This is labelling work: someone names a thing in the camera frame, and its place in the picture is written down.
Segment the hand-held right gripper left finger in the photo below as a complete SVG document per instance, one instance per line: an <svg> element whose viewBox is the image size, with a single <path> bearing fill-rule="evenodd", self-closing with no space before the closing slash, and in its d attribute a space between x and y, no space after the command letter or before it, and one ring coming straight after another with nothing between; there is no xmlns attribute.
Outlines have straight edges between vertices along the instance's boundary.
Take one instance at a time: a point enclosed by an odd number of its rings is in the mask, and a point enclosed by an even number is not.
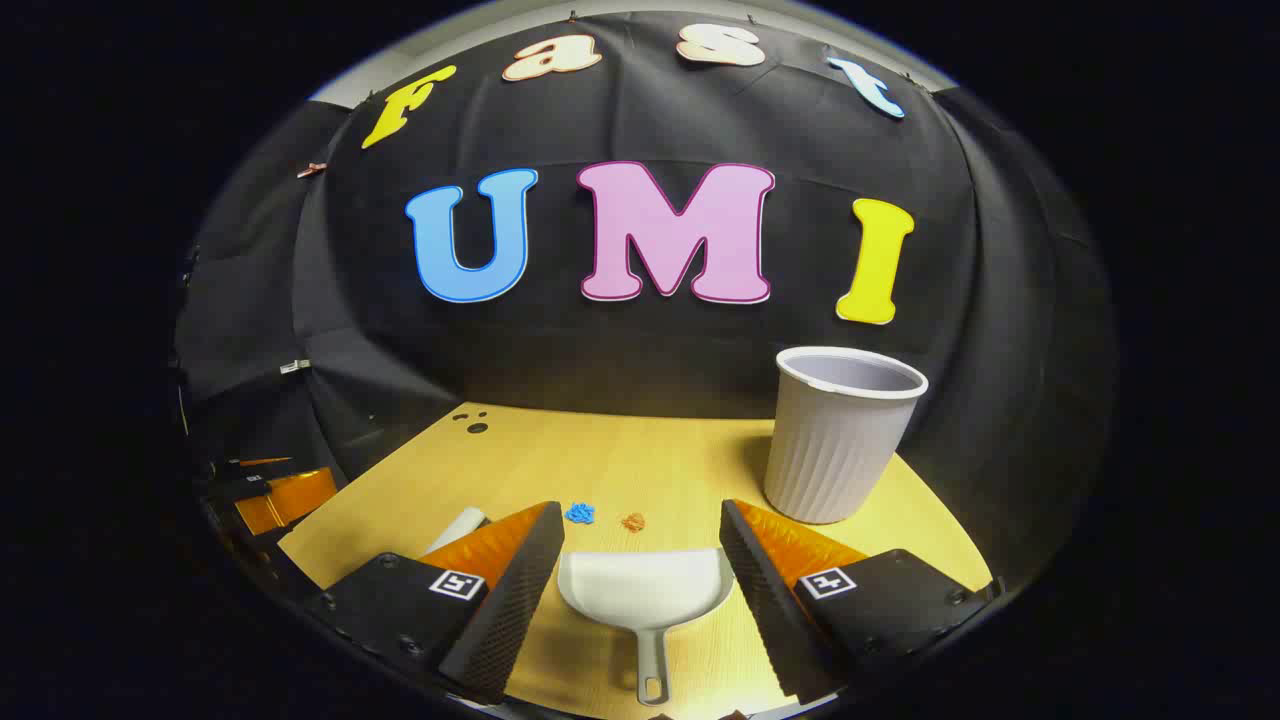
<svg viewBox="0 0 1280 720"><path fill-rule="evenodd" d="M406 682L498 705L563 543L561 505L535 503L420 559L379 553L303 606Z"/></svg>

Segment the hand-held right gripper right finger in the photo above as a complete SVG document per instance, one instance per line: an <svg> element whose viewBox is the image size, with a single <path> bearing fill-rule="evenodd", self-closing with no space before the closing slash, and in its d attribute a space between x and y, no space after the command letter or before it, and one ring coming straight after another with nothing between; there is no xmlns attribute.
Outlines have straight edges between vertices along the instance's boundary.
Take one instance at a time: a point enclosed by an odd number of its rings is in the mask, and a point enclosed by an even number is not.
<svg viewBox="0 0 1280 720"><path fill-rule="evenodd" d="M868 555L736 498L719 542L785 694L861 698L900 683L1004 593L968 589L906 550Z"/></svg>

